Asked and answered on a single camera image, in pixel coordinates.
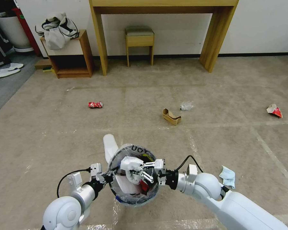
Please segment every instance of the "red can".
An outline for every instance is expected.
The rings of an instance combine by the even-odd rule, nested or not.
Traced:
[[[102,108],[103,103],[102,102],[89,102],[89,108]]]

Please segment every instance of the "white wall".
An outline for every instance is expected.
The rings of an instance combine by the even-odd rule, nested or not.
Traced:
[[[79,29],[86,29],[93,55],[98,55],[88,0],[17,0],[34,31],[50,12],[66,12]],[[155,54],[199,54],[210,14],[103,15],[108,55],[125,55],[124,29],[148,25],[155,32]],[[131,54],[142,54],[143,48]],[[220,53],[288,52],[288,0],[240,0]]]

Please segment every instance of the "red snack wrapper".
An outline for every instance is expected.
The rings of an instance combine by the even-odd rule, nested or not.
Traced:
[[[89,108],[102,108],[102,102],[89,102]]]
[[[267,112],[274,114],[280,118],[283,117],[282,112],[280,111],[279,107],[276,106],[276,104],[272,104],[267,108]]]

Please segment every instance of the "stool cushion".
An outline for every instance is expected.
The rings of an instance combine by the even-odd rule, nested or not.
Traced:
[[[126,28],[126,34],[127,36],[151,36],[154,32],[147,26],[132,26]]]

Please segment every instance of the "plastic bag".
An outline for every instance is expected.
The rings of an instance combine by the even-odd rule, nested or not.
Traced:
[[[193,108],[192,101],[183,102],[180,105],[181,111],[191,110]]]
[[[139,145],[125,144],[117,150],[116,154],[110,160],[108,170],[113,170],[117,167],[119,168],[120,163],[125,156],[137,157],[143,160],[144,163],[153,162],[156,160],[156,157],[148,149]],[[121,176],[122,175],[121,171],[122,170],[118,170],[116,175]],[[114,181],[110,184],[110,188],[113,194],[115,195],[115,198],[120,203],[131,207],[143,206],[147,204],[149,201],[153,200],[159,189],[158,181],[156,180],[154,181],[152,186],[150,186],[150,189],[146,195],[142,193],[136,193],[136,194],[124,193],[121,190],[120,186],[118,185],[116,179],[114,179]]]

